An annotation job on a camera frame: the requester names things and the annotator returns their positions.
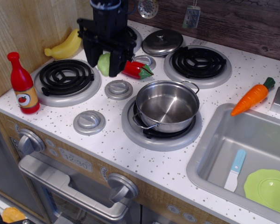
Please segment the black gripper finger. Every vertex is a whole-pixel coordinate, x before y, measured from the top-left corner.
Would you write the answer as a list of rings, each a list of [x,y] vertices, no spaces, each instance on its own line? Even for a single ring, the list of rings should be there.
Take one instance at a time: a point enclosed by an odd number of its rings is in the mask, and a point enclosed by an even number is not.
[[[110,53],[109,76],[116,77],[124,68],[127,62],[126,53],[115,49]]]
[[[98,43],[85,38],[83,39],[83,46],[88,64],[95,67],[98,64],[99,57],[103,54],[103,49]]]

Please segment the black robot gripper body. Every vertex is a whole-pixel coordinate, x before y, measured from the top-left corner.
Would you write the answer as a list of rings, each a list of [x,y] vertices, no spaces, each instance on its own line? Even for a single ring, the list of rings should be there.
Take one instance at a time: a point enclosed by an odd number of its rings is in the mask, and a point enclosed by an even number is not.
[[[131,61],[136,43],[127,28],[128,3],[127,0],[91,0],[93,19],[77,19],[79,37],[98,43],[103,51],[120,49]]]

